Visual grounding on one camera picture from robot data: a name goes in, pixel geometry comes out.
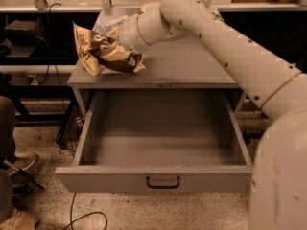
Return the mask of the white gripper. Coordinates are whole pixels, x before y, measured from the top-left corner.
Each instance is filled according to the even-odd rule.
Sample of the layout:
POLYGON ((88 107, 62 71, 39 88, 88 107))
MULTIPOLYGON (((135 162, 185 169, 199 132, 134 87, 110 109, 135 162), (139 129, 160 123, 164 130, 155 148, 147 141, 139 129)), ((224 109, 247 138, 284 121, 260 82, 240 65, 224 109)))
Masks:
POLYGON ((118 42, 121 44, 108 54, 100 55, 100 58, 107 62, 124 60, 130 52, 142 54, 149 49, 149 45, 142 38, 138 29, 139 15, 126 19, 119 27, 118 42))

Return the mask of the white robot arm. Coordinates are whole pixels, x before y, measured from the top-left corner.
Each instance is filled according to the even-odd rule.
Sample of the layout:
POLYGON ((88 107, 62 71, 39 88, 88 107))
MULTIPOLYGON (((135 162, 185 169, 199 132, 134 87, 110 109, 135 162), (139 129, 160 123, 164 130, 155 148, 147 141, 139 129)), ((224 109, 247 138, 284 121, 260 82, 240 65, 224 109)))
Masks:
POLYGON ((112 31, 140 54, 177 32, 197 38, 272 123, 258 143, 249 230, 307 230, 307 75, 215 18, 201 0, 160 0, 112 31))

